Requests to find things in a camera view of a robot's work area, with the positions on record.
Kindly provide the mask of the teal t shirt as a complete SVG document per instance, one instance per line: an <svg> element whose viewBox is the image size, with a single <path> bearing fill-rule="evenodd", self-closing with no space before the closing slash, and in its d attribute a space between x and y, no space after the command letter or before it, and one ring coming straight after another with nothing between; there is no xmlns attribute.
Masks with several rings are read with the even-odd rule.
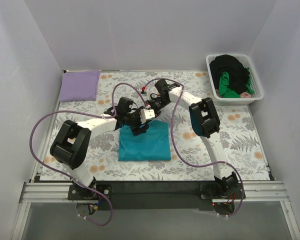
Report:
<svg viewBox="0 0 300 240"><path fill-rule="evenodd" d="M153 120L145 133L133 135L128 126L119 131L120 162L170 161L169 124Z"/></svg>

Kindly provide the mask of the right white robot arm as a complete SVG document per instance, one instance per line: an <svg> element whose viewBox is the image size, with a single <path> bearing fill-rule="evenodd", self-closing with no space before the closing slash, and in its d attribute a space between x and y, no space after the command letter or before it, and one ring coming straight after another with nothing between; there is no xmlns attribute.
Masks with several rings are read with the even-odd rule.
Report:
<svg viewBox="0 0 300 240"><path fill-rule="evenodd" d="M159 97L148 100L147 103L154 112L157 114L169 103L175 103L170 120L170 135L177 156L183 163L193 168L206 168L212 166L214 180L217 184L217 195L222 199L227 199L232 195L234 196L235 191L238 189L241 177L236 168L227 160L220 137L221 121L213 100L209 97L204 99L199 98L184 91L185 86L175 80L171 80L172 84L168 84L167 78L155 78L150 80L142 87L141 92L143 93L146 87L153 81L155 82L154 86L159 93ZM187 162L180 155L173 132L175 111L178 106L182 106L184 109L188 110L192 130L204 143L210 157L210 163L195 165Z"/></svg>

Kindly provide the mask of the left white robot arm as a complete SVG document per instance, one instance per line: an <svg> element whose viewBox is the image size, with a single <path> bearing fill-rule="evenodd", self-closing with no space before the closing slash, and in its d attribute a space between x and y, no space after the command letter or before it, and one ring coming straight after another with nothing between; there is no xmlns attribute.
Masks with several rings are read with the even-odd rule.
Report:
<svg viewBox="0 0 300 240"><path fill-rule="evenodd" d="M71 179L79 183L79 194L85 200L93 199L97 193L94 177L84 163L90 140L123 126L130 127L134 136L143 134L155 117L155 111L149 104L135 110L132 109L133 104L130 98L121 97L118 104L110 107L100 118L81 122L66 120L54 139L50 155L66 168Z"/></svg>

